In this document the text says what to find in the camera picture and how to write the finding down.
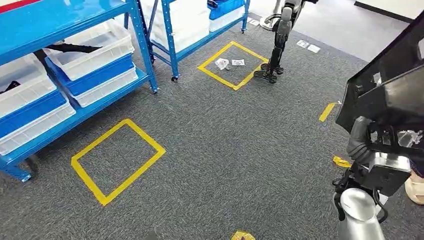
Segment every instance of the yellow tape square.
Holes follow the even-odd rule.
[[[255,71],[261,69],[261,65],[259,64],[259,66],[257,66],[257,68],[255,68],[251,73],[249,73],[249,75],[247,75],[238,85],[234,85],[231,82],[223,79],[222,77],[216,75],[215,73],[207,70],[205,67],[207,65],[209,65],[213,60],[215,60],[219,55],[221,55],[223,52],[225,52],[226,50],[228,50],[231,46],[236,46],[239,49],[247,52],[248,54],[251,54],[259,59],[261,59],[263,61],[263,63],[267,63],[268,59],[255,53],[254,51],[247,49],[246,47],[238,44],[235,41],[231,41],[230,43],[228,43],[226,46],[224,46],[221,50],[219,50],[217,53],[215,53],[213,56],[211,56],[208,60],[206,60],[204,63],[202,63],[200,66],[198,66],[197,68],[204,72],[205,74],[211,76],[212,78],[218,80],[219,82],[221,82],[222,84],[234,89],[235,91],[237,91],[239,88],[241,88],[242,86],[244,86],[245,84],[247,84],[249,82],[250,79],[253,78],[253,74]]]
[[[115,133],[118,129],[123,127],[124,125],[128,125],[132,130],[134,130],[141,138],[143,138],[147,143],[149,143],[157,152],[153,155],[145,164],[143,164],[137,171],[135,171],[131,176],[129,176],[121,185],[119,185],[115,190],[113,190],[109,195],[105,196],[103,192],[99,189],[99,187],[94,183],[91,177],[86,173],[84,168],[78,162],[78,160],[107,139],[110,135]],[[106,206],[110,203],[114,198],[116,198],[122,191],[124,191],[130,184],[132,184],[141,174],[143,174],[150,166],[152,166],[164,153],[165,149],[160,146],[153,138],[151,138],[147,133],[145,133],[139,126],[137,126],[130,119],[124,119],[110,130],[108,130],[105,134],[94,140],[83,150],[78,152],[75,156],[73,156],[70,160],[70,165],[82,179],[82,181],[87,185],[87,187],[93,192],[94,196],[97,200],[103,205]]]

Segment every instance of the shelf frame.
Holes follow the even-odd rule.
[[[46,14],[46,10],[43,8],[46,6],[49,6],[50,9],[56,6],[60,9],[58,11],[63,11],[62,13],[59,12],[58,16],[69,19],[58,20],[56,26],[55,16]],[[156,78],[150,61],[150,43],[146,41],[147,29],[143,27],[146,24],[144,23],[144,18],[140,15],[140,13],[142,13],[140,7],[139,0],[126,0],[125,2],[121,0],[85,0],[83,2],[78,1],[75,5],[73,5],[73,3],[65,5],[64,1],[42,0],[0,13],[0,29],[4,29],[0,36],[0,65],[31,54],[36,50],[54,44],[57,41],[63,40],[118,15],[125,14],[126,20],[124,26],[128,28],[128,18],[131,18],[146,69],[146,72],[143,72],[137,68],[136,72],[139,77],[137,80],[87,107],[80,107],[78,103],[70,99],[69,101],[75,108],[76,114],[9,154],[5,156],[0,155],[0,171],[22,182],[26,182],[32,175],[28,171],[18,167],[22,161],[28,159],[46,145],[131,91],[142,86],[144,83],[150,83],[150,89],[153,93],[158,91]],[[27,14],[31,15],[28,16],[28,18],[39,20],[38,23],[40,24],[37,25],[36,28],[41,28],[41,30],[40,32],[35,31],[31,36],[24,35],[24,37],[19,38],[19,34],[22,33],[22,31],[25,33],[25,29],[28,29],[27,31],[30,34],[32,31],[31,29],[35,29],[35,26],[33,26],[34,24],[28,26],[25,24],[22,25],[22,23],[25,23],[22,18]],[[50,26],[52,29],[43,28],[43,26]]]
[[[149,51],[150,51],[150,59],[153,59],[154,57],[157,57],[158,59],[162,60],[172,68],[172,80],[176,81],[178,77],[180,76],[180,72],[178,70],[178,62],[189,56],[190,54],[194,53],[196,50],[204,46],[205,44],[209,43],[222,33],[226,32],[228,29],[235,26],[237,23],[242,22],[241,25],[241,32],[244,33],[246,31],[247,22],[248,22],[248,14],[249,14],[249,5],[250,0],[245,0],[244,3],[244,14],[239,19],[229,23],[228,25],[211,32],[208,36],[202,38],[201,40],[197,41],[196,43],[190,45],[189,47],[181,50],[180,52],[176,52],[175,50],[175,42],[174,42],[174,34],[173,34],[173,28],[172,28],[172,21],[171,21],[171,14],[170,14],[170,3],[175,2],[177,0],[162,0],[162,11],[163,11],[163,19],[165,23],[165,30],[166,30],[166,36],[168,41],[169,49],[166,49],[162,44],[159,44],[158,42],[155,42],[154,40],[150,39],[150,32],[152,31],[153,21],[156,14],[157,4],[159,0],[154,1],[153,10],[150,15],[150,22],[149,22],[149,29],[145,25],[144,27],[147,29],[147,35],[146,39],[149,41]],[[166,59],[163,55],[159,54],[158,52],[155,52],[153,50],[153,46],[158,48],[160,51],[162,51],[165,55],[169,56],[169,60]]]

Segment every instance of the yellow tape marker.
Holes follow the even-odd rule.
[[[231,82],[223,79],[222,77],[216,75],[215,73],[207,70],[205,67],[207,65],[209,65],[213,60],[215,60],[219,55],[221,55],[223,52],[227,51],[231,46],[236,46],[239,49],[247,52],[248,54],[251,54],[259,59],[261,59],[263,61],[263,63],[267,63],[268,59],[255,53],[254,51],[247,49],[246,47],[238,44],[235,41],[231,41],[230,43],[228,43],[227,45],[225,45],[221,50],[219,50],[217,53],[215,53],[213,56],[211,56],[208,60],[206,60],[204,63],[202,63],[200,66],[197,67],[197,69],[199,69],[200,71],[204,72],[205,74],[211,76],[212,78],[218,80],[220,83],[224,84],[225,86],[228,86],[232,89],[234,89],[235,91],[237,91],[238,89],[240,89],[241,87],[243,87],[244,85],[246,85],[250,79],[253,78],[253,75],[255,73],[255,71],[261,69],[261,65],[259,65],[257,68],[255,68],[255,70],[253,70],[251,73],[249,73],[249,75],[247,75],[238,85],[234,85]]]
[[[319,116],[319,120],[321,122],[324,122],[327,117],[329,116],[330,112],[333,110],[334,106],[338,104],[338,103],[330,103],[327,105],[327,107],[324,109],[324,111],[322,112],[321,116]]]
[[[253,237],[250,233],[245,231],[236,231],[231,238],[231,240],[242,240],[242,239],[255,240],[255,237]]]
[[[348,162],[348,161],[346,161],[346,160],[343,160],[341,157],[339,157],[339,156],[334,156],[333,157],[333,159],[332,159],[332,161],[337,165],[337,166],[339,166],[339,167],[342,167],[342,168],[350,168],[352,165]]]
[[[99,189],[99,187],[94,183],[91,177],[86,173],[81,164],[78,162],[82,156],[91,151],[94,147],[103,142],[106,138],[116,132],[124,125],[128,125],[131,129],[133,129],[140,137],[142,137],[146,142],[148,142],[154,149],[156,149],[156,154],[153,155],[143,166],[141,166],[137,171],[135,171],[131,176],[129,176],[121,185],[119,185],[115,190],[113,190],[108,196],[105,196],[103,192]],[[112,127],[105,134],[94,140],[83,150],[78,152],[75,156],[73,156],[70,160],[70,165],[82,179],[82,181],[87,185],[87,187],[92,191],[95,198],[103,205],[106,206],[110,203],[114,198],[116,198],[124,189],[126,189],[131,183],[133,183],[141,174],[143,174],[151,165],[153,165],[164,153],[165,149],[160,146],[153,138],[151,138],[147,133],[145,133],[139,126],[137,126],[130,119],[124,119],[114,127]]]

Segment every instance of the storage bin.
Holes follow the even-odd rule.
[[[65,39],[65,43],[102,47],[91,53],[45,51],[50,60],[75,81],[122,56],[134,52],[130,33],[110,19]]]
[[[143,14],[148,16],[150,19],[155,0],[140,0],[140,2],[143,9]],[[206,0],[176,0],[169,4],[172,20],[174,20],[174,17],[181,17],[184,15],[198,15],[206,9],[208,9],[208,2]],[[157,3],[156,14],[154,18],[156,18],[158,15],[162,15],[162,17],[164,16],[161,0],[159,0]]]
[[[176,53],[184,50],[185,48],[189,47],[190,45],[195,44],[199,40],[208,36],[209,35],[209,24],[207,24],[207,26],[205,26],[204,28],[199,29],[197,31],[193,31],[192,29],[189,29],[189,28],[187,30],[188,31],[185,31],[187,33],[179,32],[178,34],[175,34],[173,36]],[[170,49],[166,35],[165,36],[163,36],[163,35],[156,36],[156,34],[152,33],[152,35],[150,36],[150,39],[161,44],[167,50]]]
[[[20,85],[5,91],[12,81]],[[0,66],[0,118],[56,90],[44,66],[32,53]]]
[[[217,18],[220,18],[224,16],[225,14],[234,11],[241,6],[245,5],[245,0],[215,0],[218,7],[213,8],[211,6],[208,6],[210,9],[210,16],[209,18],[211,20],[215,20]]]
[[[211,32],[215,32],[234,22],[235,20],[243,17],[243,14],[245,14],[245,6],[241,6],[236,10],[233,10],[221,17],[218,17],[215,20],[210,20],[209,30]]]
[[[55,90],[0,118],[0,139],[65,103],[61,92]]]
[[[210,10],[207,9],[200,17],[196,18],[196,24],[186,22],[184,24],[185,27],[180,30],[172,29],[176,53],[209,35],[209,13]],[[150,39],[163,45],[167,50],[169,50],[165,27],[154,27],[151,31]]]
[[[136,68],[133,67],[132,69],[121,73],[120,75],[107,80],[103,82],[102,84],[78,95],[74,96],[71,95],[72,98],[74,98],[81,107],[85,108],[88,105],[102,99],[103,97],[106,97],[107,95],[115,92],[116,90],[134,82],[139,77],[136,73]]]
[[[211,10],[205,7],[204,10],[198,13],[184,12],[184,14],[179,14],[178,17],[171,16],[172,31],[174,33],[177,33],[184,31],[188,28],[199,29],[204,26],[205,23],[209,20],[210,13]],[[145,20],[146,24],[148,25],[150,23],[150,16],[148,18],[146,17]],[[156,15],[154,16],[153,28],[151,31],[156,33],[160,32],[163,35],[167,34],[165,29],[164,15],[162,13],[156,13]]]
[[[72,108],[69,102],[65,101],[65,104],[62,104],[47,114],[38,117],[19,129],[0,138],[0,155],[7,155],[13,150],[21,147],[54,126],[65,121],[75,113],[76,111]]]
[[[127,54],[118,58],[117,60],[94,70],[93,72],[72,81],[68,76],[51,61],[47,60],[46,63],[50,69],[57,76],[57,80],[60,84],[67,89],[67,91],[73,95],[78,96],[88,90],[134,68],[134,63],[131,58],[132,54]]]

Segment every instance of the black strap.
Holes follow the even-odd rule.
[[[21,85],[19,82],[17,82],[17,81],[12,81],[12,82],[9,84],[9,86],[6,88],[6,90],[4,90],[4,91],[0,91],[0,94],[5,93],[5,92],[7,92],[7,91],[9,91],[9,90],[12,90],[12,89],[16,88],[16,87],[17,87],[17,86],[19,86],[19,85]]]
[[[81,53],[89,54],[91,52],[96,51],[97,49],[100,49],[101,46],[84,46],[84,45],[74,45],[74,44],[69,44],[69,43],[62,43],[62,44],[58,44],[58,45],[55,45],[55,44],[48,45],[45,48],[56,50],[56,51],[61,51],[63,53],[81,52]]]

